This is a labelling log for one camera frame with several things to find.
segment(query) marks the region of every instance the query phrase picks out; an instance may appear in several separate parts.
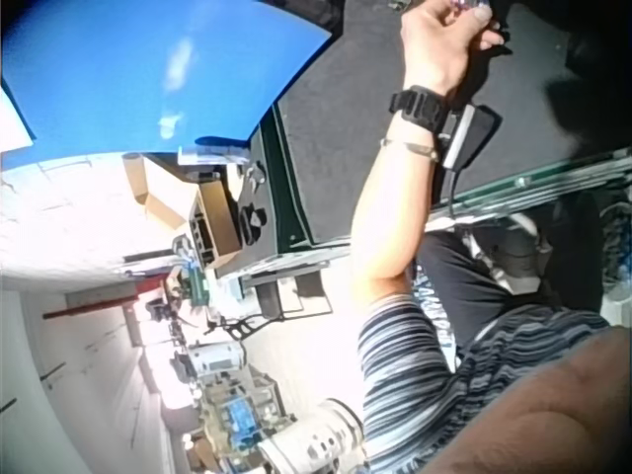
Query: black mat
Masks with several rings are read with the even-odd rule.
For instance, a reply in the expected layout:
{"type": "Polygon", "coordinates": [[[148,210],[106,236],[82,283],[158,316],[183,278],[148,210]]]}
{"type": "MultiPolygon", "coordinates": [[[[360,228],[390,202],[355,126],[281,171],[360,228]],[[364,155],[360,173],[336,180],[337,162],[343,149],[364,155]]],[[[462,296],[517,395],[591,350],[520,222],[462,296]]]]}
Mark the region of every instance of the black mat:
{"type": "MultiPolygon", "coordinates": [[[[361,187],[389,122],[390,94],[401,87],[400,20],[386,4],[347,0],[342,37],[279,104],[317,242],[350,233],[361,187]]],[[[511,34],[507,49],[491,62],[479,56],[467,82],[468,90],[477,91],[474,104],[490,107],[502,123],[461,176],[458,193],[622,147],[632,136],[630,117],[621,119],[628,104],[566,68],[569,34],[562,27],[520,4],[502,15],[511,34]]]]}

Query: black cable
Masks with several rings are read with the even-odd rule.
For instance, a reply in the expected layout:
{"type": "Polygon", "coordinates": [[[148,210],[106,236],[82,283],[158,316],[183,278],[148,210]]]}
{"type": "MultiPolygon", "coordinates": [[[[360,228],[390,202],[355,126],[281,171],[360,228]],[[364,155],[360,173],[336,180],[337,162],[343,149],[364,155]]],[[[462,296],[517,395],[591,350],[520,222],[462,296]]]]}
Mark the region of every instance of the black cable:
{"type": "Polygon", "coordinates": [[[460,171],[448,170],[450,175],[449,181],[449,191],[447,195],[447,213],[454,222],[456,219],[454,218],[454,194],[456,192],[456,183],[458,182],[458,177],[461,174],[460,171]]]}

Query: watch strap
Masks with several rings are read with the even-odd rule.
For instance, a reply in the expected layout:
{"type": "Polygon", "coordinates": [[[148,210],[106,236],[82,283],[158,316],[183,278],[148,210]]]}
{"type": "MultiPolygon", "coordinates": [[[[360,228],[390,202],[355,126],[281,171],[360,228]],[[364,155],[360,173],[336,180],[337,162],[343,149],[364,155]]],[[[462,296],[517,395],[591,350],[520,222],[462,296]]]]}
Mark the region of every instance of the watch strap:
{"type": "Polygon", "coordinates": [[[443,96],[430,89],[413,86],[393,94],[389,111],[391,114],[401,111],[404,120],[437,134],[447,118],[448,106],[443,96]]]}

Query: blue component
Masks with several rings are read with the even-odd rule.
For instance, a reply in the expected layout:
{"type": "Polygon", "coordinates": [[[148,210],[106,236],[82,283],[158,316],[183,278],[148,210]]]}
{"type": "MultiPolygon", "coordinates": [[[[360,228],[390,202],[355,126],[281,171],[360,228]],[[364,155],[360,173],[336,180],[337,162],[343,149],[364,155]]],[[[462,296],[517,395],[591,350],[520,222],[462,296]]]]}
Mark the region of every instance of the blue component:
{"type": "Polygon", "coordinates": [[[40,0],[3,32],[4,85],[35,142],[3,167],[247,140],[328,37],[253,0],[40,0]]]}
{"type": "Polygon", "coordinates": [[[252,436],[259,430],[253,409],[245,398],[237,398],[227,405],[233,433],[230,442],[235,449],[254,445],[252,436]]]}

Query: cardboard box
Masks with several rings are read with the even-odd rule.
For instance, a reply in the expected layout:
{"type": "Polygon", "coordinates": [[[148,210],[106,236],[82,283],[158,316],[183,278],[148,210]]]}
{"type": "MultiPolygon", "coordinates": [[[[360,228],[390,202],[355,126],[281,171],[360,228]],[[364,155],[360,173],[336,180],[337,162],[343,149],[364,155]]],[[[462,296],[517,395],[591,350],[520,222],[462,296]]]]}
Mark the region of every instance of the cardboard box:
{"type": "Polygon", "coordinates": [[[176,230],[189,221],[197,186],[184,183],[142,155],[124,157],[123,163],[134,199],[147,215],[176,230]]]}
{"type": "Polygon", "coordinates": [[[193,214],[199,210],[212,242],[214,260],[209,266],[217,268],[241,250],[235,222],[230,214],[226,192],[221,182],[199,185],[193,214]]]}

